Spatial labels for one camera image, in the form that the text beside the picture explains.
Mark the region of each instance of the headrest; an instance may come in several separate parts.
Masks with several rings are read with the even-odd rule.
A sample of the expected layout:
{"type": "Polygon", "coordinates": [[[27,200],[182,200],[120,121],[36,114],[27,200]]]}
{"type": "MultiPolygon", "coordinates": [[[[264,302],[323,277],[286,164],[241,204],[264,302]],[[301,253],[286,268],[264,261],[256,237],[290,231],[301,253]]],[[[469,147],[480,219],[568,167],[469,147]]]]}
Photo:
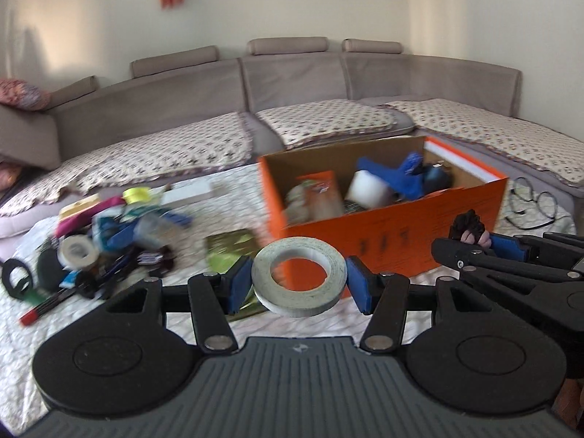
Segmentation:
{"type": "Polygon", "coordinates": [[[378,52],[382,54],[402,54],[404,46],[401,42],[369,41],[368,39],[346,39],[343,41],[345,52],[378,52]]]}
{"type": "Polygon", "coordinates": [[[259,38],[252,39],[247,44],[247,52],[252,56],[324,52],[326,49],[328,49],[328,39],[321,36],[309,38],[259,38]]]}
{"type": "Polygon", "coordinates": [[[130,64],[132,77],[151,76],[159,72],[172,69],[198,66],[206,62],[214,62],[219,59],[217,46],[205,46],[204,48],[191,49],[190,51],[175,52],[153,58],[139,59],[130,64]]]}
{"type": "Polygon", "coordinates": [[[99,82],[97,81],[97,77],[89,76],[82,78],[81,80],[72,83],[70,86],[63,87],[62,89],[56,90],[55,92],[51,92],[51,101],[45,110],[86,96],[87,94],[95,92],[97,89],[99,89],[99,82]]]}

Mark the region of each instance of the gray ribbed platform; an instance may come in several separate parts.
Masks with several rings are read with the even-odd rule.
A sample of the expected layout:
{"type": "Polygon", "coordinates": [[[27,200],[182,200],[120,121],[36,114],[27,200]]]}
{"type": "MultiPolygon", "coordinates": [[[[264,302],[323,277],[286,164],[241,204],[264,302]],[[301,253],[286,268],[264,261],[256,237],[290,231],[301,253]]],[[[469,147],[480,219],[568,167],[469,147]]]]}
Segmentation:
{"type": "MultiPolygon", "coordinates": [[[[477,393],[488,391],[477,390],[477,393]]],[[[189,386],[145,415],[88,420],[51,412],[26,438],[560,438],[549,412],[510,419],[447,410],[410,384],[392,357],[351,338],[250,338],[203,363],[189,386]]]]}

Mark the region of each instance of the sofa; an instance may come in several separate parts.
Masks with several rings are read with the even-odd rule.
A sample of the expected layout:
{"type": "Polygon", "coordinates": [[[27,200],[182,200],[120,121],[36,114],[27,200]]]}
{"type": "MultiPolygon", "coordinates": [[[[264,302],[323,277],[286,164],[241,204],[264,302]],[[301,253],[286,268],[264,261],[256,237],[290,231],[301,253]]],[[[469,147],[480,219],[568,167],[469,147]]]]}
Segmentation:
{"type": "Polygon", "coordinates": [[[221,60],[208,46],[133,61],[130,80],[99,88],[88,77],[52,94],[45,112],[0,107],[2,128],[12,131],[0,142],[0,156],[48,170],[0,208],[0,258],[39,219],[87,194],[163,185],[283,149],[418,133],[438,136],[510,177],[528,177],[577,217],[582,232],[581,182],[476,137],[424,125],[423,116],[415,122],[419,104],[440,119],[438,101],[455,112],[473,110],[470,118],[486,124],[528,124],[515,118],[520,71],[403,54],[397,42],[347,39],[342,52],[332,52],[316,36],[255,39],[247,52],[221,60]]]}

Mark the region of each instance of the white wall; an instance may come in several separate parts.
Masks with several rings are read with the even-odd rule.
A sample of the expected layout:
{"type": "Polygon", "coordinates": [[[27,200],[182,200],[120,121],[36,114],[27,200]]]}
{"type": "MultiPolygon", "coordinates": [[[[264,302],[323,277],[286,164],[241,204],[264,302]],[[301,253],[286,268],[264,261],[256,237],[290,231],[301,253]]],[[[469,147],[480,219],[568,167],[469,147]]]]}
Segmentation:
{"type": "Polygon", "coordinates": [[[0,73],[48,89],[95,74],[129,78],[133,60],[216,44],[223,58],[275,36],[409,41],[407,0],[0,0],[0,73]]]}
{"type": "Polygon", "coordinates": [[[584,141],[584,0],[409,2],[413,52],[520,69],[520,116],[584,141]]]}

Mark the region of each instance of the black ring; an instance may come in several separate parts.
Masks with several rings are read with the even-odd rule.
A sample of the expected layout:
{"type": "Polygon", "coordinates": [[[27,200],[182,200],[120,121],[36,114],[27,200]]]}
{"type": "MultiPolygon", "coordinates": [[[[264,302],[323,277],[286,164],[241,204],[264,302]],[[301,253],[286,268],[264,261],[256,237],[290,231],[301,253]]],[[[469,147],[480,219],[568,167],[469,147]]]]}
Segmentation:
{"type": "Polygon", "coordinates": [[[17,258],[8,258],[7,261],[2,265],[2,284],[12,298],[24,301],[24,295],[33,287],[33,275],[30,269],[25,263],[18,260],[17,258]],[[26,271],[26,277],[21,279],[16,286],[14,286],[10,280],[12,272],[15,269],[24,269],[26,271]]]}

